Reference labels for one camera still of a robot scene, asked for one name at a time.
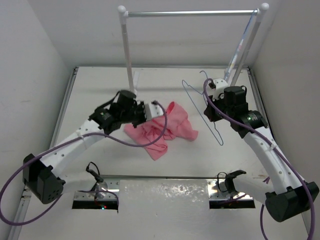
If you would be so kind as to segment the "pink t shirt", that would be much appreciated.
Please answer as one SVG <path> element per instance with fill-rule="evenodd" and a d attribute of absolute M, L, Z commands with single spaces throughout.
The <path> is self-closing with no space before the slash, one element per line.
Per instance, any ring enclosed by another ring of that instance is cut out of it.
<path fill-rule="evenodd" d="M 144 148 L 154 161 L 167 153 L 167 141 L 178 137 L 192 142 L 199 134 L 193 129 L 186 110 L 177 102 L 172 101 L 168 105 L 166 115 L 167 121 L 164 116 L 160 116 L 137 127 L 132 124 L 124 126 L 124 132 L 138 145 L 145 145 L 159 138 L 157 142 Z"/>

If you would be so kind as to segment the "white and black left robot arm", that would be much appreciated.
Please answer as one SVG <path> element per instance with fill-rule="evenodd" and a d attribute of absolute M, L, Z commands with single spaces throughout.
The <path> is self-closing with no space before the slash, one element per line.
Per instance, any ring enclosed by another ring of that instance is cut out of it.
<path fill-rule="evenodd" d="M 61 143 L 38 156 L 32 153 L 23 160 L 22 181 L 43 204 L 49 204 L 62 194 L 97 190 L 104 180 L 94 170 L 86 168 L 74 175 L 64 175 L 64 169 L 95 143 L 110 138 L 124 124 L 137 127 L 163 111 L 152 103 L 138 101 L 129 90 L 120 90 L 115 97 L 98 106 L 88 119 Z"/>

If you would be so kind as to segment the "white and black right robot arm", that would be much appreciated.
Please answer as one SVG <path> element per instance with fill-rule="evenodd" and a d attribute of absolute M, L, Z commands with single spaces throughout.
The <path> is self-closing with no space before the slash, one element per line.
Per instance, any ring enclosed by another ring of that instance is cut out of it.
<path fill-rule="evenodd" d="M 315 182 L 306 182 L 291 168 L 287 158 L 273 139 L 264 117 L 257 110 L 249 110 L 245 86 L 209 83 L 212 95 L 207 95 L 204 111 L 211 122 L 225 119 L 242 140 L 250 146 L 266 170 L 271 184 L 257 183 L 244 170 L 228 173 L 224 188 L 229 194 L 244 192 L 261 202 L 271 217 L 283 222 L 311 211 L 315 216 L 314 201 L 319 194 Z"/>

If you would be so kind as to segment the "white clothes rack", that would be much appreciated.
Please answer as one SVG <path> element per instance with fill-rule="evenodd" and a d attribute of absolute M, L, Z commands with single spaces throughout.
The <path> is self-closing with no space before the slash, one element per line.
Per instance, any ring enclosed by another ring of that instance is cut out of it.
<path fill-rule="evenodd" d="M 128 88 L 138 91 L 133 64 L 150 66 L 224 66 L 237 48 L 254 10 L 248 33 L 228 83 L 238 79 L 270 6 L 255 9 L 130 11 L 117 7 Z"/>

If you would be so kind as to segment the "white front cover panel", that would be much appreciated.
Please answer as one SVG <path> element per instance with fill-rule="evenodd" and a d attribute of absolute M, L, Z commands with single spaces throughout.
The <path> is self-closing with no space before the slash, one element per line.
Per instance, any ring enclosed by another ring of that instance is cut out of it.
<path fill-rule="evenodd" d="M 73 209 L 64 194 L 48 209 L 32 197 L 21 240 L 305 240 L 301 216 L 274 221 L 261 205 L 211 209 L 204 180 L 122 180 L 119 208 Z"/>

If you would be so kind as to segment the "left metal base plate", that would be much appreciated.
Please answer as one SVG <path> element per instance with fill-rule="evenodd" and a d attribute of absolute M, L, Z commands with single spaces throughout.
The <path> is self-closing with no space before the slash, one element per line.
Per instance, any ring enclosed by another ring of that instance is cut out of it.
<path fill-rule="evenodd" d="M 117 200 L 119 192 L 120 182 L 114 180 L 98 182 L 90 190 L 77 191 L 84 194 L 85 198 L 93 198 L 97 201 Z"/>

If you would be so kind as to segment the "metal base plate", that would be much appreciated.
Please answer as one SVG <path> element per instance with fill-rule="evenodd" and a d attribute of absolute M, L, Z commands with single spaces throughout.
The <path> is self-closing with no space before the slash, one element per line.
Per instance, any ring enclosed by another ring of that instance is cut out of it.
<path fill-rule="evenodd" d="M 210 200 L 231 201 L 231 200 L 253 200 L 253 198 L 244 192 L 228 193 L 224 179 L 210 179 L 207 181 L 207 191 Z"/>
<path fill-rule="evenodd" d="M 84 194 L 85 198 L 93 198 L 97 201 L 117 200 L 119 192 L 120 182 L 114 180 L 98 182 L 90 190 L 77 191 Z"/>

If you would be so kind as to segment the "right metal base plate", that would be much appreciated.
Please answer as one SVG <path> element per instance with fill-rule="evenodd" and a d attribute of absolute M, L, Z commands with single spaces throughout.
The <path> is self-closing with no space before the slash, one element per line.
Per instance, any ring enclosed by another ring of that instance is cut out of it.
<path fill-rule="evenodd" d="M 253 198 L 244 192 L 228 193 L 224 179 L 210 179 L 207 181 L 207 191 L 210 200 L 231 201 L 231 200 L 253 200 Z"/>

